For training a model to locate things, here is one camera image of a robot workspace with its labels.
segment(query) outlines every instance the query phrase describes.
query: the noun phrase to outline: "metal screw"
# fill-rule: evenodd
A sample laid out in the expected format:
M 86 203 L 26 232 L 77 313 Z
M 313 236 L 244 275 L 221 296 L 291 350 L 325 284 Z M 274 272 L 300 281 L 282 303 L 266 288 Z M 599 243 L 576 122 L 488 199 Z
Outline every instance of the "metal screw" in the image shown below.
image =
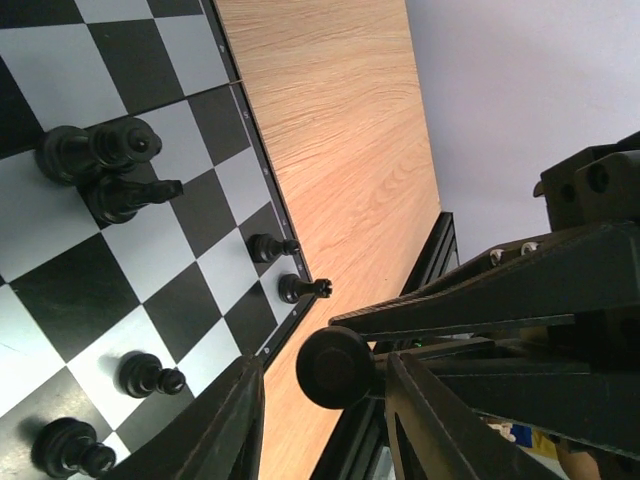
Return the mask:
M 520 248 L 520 255 L 526 255 L 527 253 L 535 252 L 540 244 L 538 242 L 527 242 Z
M 502 250 L 501 248 L 495 248 L 491 250 L 491 252 L 489 253 L 489 258 L 491 259 L 491 265 L 493 265 L 494 267 L 497 267 L 498 265 L 500 265 L 500 263 L 502 262 L 503 253 L 504 253 L 504 250 Z

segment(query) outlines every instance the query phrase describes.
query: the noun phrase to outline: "white wall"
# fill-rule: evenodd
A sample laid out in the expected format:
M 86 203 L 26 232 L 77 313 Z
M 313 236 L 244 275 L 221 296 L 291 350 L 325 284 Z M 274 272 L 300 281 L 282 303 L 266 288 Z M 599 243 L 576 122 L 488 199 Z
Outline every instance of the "white wall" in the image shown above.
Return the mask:
M 549 230 L 547 167 L 640 130 L 640 2 L 407 0 L 461 260 Z

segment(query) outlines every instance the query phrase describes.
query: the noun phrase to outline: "wooden table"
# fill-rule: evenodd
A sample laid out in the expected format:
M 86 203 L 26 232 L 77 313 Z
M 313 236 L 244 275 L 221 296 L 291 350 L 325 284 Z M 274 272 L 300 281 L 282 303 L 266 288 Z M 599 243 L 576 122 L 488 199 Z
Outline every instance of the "wooden table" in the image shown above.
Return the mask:
M 402 0 L 217 0 L 320 300 L 266 373 L 261 478 L 309 478 L 340 411 L 300 391 L 302 342 L 396 296 L 440 213 Z

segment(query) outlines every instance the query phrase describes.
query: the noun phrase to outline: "chess board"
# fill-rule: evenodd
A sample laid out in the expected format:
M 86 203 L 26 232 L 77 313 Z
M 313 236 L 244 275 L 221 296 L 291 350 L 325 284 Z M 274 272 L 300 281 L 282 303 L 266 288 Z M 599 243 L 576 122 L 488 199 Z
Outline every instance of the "chess board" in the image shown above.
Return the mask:
M 123 460 L 241 353 L 265 364 L 312 300 L 302 254 L 254 264 L 254 234 L 295 238 L 215 6 L 209 0 L 0 4 L 0 478 L 47 478 L 30 448 L 48 422 L 93 425 Z M 34 146 L 60 125 L 136 116 L 162 152 L 129 174 L 184 196 L 105 225 L 47 180 Z M 156 355 L 187 388 L 136 400 L 122 358 Z

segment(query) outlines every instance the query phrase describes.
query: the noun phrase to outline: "white square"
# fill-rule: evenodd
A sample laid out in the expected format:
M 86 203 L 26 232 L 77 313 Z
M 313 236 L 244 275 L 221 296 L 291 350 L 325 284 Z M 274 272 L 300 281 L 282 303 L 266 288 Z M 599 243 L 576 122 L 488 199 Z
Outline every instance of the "white square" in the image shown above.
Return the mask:
M 140 306 L 111 327 L 68 363 L 82 389 L 113 430 L 142 403 L 117 386 L 122 358 L 131 352 L 151 353 L 164 368 L 175 362 L 145 309 Z
M 291 257 L 282 256 L 260 277 L 264 294 L 267 296 L 267 300 L 269 301 L 278 325 L 286 320 L 287 315 L 289 315 L 295 307 L 295 305 L 283 302 L 278 293 L 278 280 L 280 280 L 280 277 L 283 275 L 289 273 L 299 275 L 296 262 Z
M 187 183 L 213 168 L 188 102 L 152 110 L 140 118 L 162 139 L 162 151 L 151 161 L 158 178 Z
M 56 185 L 33 152 L 0 161 L 0 274 L 12 281 L 99 229 L 75 188 Z
M 104 443 L 107 447 L 113 448 L 113 451 L 116 452 L 116 465 L 118 465 L 129 455 L 131 455 L 131 452 L 116 432 L 113 432 L 111 435 L 109 435 L 102 443 Z M 92 477 L 89 477 L 87 475 L 76 473 L 75 475 L 72 475 L 69 480 L 89 480 L 91 478 Z
M 213 298 L 224 315 L 258 280 L 256 269 L 237 228 L 198 259 Z
M 146 0 L 75 0 L 85 23 L 153 18 Z
M 229 83 L 207 17 L 156 18 L 156 25 L 185 95 Z
M 197 397 L 239 356 L 238 345 L 221 318 L 180 361 L 178 368 Z
M 0 30 L 0 55 L 45 130 L 127 113 L 84 24 Z
M 238 225 L 271 199 L 264 173 L 252 147 L 216 166 L 216 173 Z
M 132 220 L 111 225 L 102 235 L 141 302 L 195 260 L 169 203 L 147 205 Z
M 64 366 L 9 285 L 0 287 L 0 417 Z

